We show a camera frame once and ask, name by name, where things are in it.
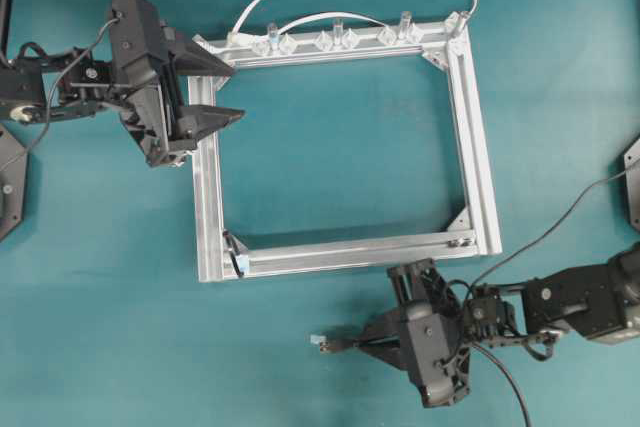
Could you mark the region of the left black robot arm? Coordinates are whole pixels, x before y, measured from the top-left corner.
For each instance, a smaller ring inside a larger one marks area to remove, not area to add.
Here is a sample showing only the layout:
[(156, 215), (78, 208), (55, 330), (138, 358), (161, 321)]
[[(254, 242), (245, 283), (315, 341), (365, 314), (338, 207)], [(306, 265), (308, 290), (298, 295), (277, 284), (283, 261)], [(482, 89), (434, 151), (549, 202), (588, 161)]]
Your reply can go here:
[(115, 111), (150, 167), (177, 166), (199, 142), (240, 120), (238, 109), (185, 101), (183, 77), (233, 76), (233, 68), (160, 18), (149, 0), (111, 0), (99, 39), (112, 58), (91, 47), (47, 53), (21, 46), (1, 60), (1, 117), (24, 125), (70, 121)]

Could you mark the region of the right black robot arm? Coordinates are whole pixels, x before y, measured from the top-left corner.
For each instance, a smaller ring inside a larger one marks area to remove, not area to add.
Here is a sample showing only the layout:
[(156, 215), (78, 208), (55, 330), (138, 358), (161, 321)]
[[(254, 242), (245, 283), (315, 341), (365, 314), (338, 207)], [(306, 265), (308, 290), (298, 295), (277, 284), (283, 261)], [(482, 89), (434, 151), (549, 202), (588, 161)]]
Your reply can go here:
[(430, 259), (392, 267), (387, 275), (398, 304), (367, 324), (353, 344), (406, 372), (426, 408), (468, 395), (474, 348), (521, 346), (543, 362), (567, 331), (609, 345), (639, 335), (637, 246), (603, 264), (471, 287), (466, 300)]

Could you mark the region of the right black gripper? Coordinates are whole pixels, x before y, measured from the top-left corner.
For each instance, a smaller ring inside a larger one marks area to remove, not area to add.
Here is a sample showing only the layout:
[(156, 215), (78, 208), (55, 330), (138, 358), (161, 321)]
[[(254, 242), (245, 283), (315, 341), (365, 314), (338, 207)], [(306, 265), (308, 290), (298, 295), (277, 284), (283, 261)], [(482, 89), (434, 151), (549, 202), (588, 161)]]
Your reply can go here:
[(398, 302), (367, 321), (357, 348), (407, 371), (426, 408), (451, 406), (470, 393), (469, 350), (461, 346), (461, 306), (432, 260), (391, 267)]

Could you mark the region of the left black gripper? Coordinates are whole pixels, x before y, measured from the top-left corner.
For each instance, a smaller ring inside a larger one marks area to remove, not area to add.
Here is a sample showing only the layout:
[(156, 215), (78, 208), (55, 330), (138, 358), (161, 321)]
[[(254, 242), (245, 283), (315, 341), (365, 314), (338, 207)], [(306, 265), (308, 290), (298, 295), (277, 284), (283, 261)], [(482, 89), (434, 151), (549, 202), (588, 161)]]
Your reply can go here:
[(184, 101), (179, 76), (231, 77), (234, 68), (178, 30), (169, 44), (148, 0), (111, 0), (112, 71), (124, 106), (120, 121), (151, 167), (177, 167), (203, 138), (243, 110)]

